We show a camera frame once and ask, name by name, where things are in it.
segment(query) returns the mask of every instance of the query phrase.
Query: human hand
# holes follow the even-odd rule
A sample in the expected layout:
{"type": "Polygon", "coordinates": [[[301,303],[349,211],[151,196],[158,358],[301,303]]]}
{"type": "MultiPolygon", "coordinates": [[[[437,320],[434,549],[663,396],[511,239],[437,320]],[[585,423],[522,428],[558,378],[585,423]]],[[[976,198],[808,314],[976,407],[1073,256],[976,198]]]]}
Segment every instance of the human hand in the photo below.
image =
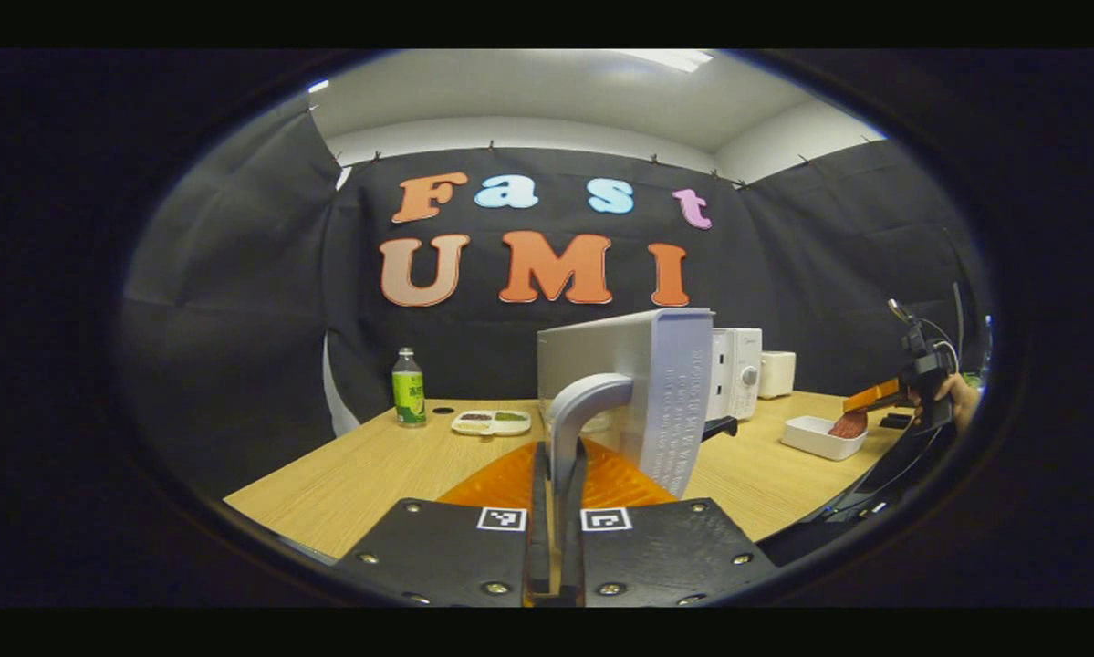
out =
{"type": "MultiPolygon", "coordinates": [[[[959,374],[953,374],[940,384],[940,388],[932,395],[932,399],[941,400],[946,395],[952,395],[952,421],[956,425],[956,432],[964,433],[976,414],[976,407],[980,403],[981,392],[968,385],[959,374]]],[[[909,398],[919,403],[919,396],[915,390],[908,390],[909,398]]],[[[916,407],[916,417],[919,419],[923,412],[923,407],[916,407]]]]}

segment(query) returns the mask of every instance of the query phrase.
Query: green label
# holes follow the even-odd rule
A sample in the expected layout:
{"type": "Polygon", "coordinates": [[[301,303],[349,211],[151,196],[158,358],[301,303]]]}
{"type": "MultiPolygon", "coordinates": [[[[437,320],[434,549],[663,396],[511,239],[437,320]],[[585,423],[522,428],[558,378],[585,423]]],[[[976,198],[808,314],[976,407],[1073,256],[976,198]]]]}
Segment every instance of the green label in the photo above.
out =
{"type": "Polygon", "coordinates": [[[397,420],[404,424],[426,421],[426,383],[420,374],[394,374],[393,399],[397,420]]]}

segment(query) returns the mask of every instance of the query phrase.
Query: wooden table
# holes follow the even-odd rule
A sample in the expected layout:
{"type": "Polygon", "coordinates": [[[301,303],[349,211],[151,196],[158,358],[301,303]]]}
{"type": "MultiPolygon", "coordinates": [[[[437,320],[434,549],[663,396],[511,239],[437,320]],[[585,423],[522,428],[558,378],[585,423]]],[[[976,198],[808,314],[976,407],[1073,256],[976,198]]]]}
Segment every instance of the wooden table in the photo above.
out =
{"type": "MultiPolygon", "coordinates": [[[[781,445],[792,417],[838,419],[842,398],[793,392],[758,400],[737,435],[720,433],[701,445],[685,498],[709,496],[752,540],[787,527],[850,485],[894,444],[900,429],[880,427],[889,409],[871,413],[863,448],[830,461],[781,445]]],[[[400,427],[384,412],[351,433],[226,496],[264,527],[330,556],[342,556],[396,500],[437,500],[493,459],[543,439],[535,400],[427,400],[453,414],[430,412],[426,427],[400,427]],[[528,411],[531,431],[516,437],[464,436],[450,422],[462,411],[528,411]]]]}

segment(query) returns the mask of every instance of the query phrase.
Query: white bowl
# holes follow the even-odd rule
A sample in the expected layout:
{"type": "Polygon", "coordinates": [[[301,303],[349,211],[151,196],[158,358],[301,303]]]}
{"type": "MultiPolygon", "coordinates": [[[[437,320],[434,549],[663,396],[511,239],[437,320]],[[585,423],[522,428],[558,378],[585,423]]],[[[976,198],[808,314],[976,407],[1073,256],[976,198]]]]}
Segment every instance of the white bowl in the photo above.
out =
{"type": "Polygon", "coordinates": [[[785,421],[785,433],[781,436],[781,442],[802,451],[829,458],[830,461],[841,461],[862,449],[866,429],[853,438],[840,438],[827,433],[834,425],[834,420],[823,420],[822,417],[794,417],[793,420],[785,421]]]}

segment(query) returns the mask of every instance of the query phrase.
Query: ceiling light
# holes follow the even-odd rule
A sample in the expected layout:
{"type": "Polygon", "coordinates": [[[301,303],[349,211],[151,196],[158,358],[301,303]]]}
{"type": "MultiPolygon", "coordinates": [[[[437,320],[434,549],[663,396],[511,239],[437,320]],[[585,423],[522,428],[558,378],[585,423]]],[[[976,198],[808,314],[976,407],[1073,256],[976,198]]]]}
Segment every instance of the ceiling light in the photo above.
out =
{"type": "Polygon", "coordinates": [[[663,50],[663,49],[637,49],[621,50],[608,49],[608,52],[620,52],[631,55],[633,58],[648,59],[650,62],[664,63],[666,67],[679,69],[685,72],[693,72],[701,63],[708,62],[712,55],[701,52],[701,50],[663,50]]]}

